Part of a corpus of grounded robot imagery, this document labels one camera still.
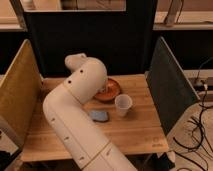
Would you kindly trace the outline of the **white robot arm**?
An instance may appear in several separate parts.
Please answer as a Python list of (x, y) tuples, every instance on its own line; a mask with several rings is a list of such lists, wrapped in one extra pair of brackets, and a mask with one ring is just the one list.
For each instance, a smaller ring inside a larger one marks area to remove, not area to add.
[(72, 74), (43, 102), (56, 135), (82, 171), (137, 171), (83, 108), (107, 83), (103, 62), (80, 53), (68, 55), (65, 65)]

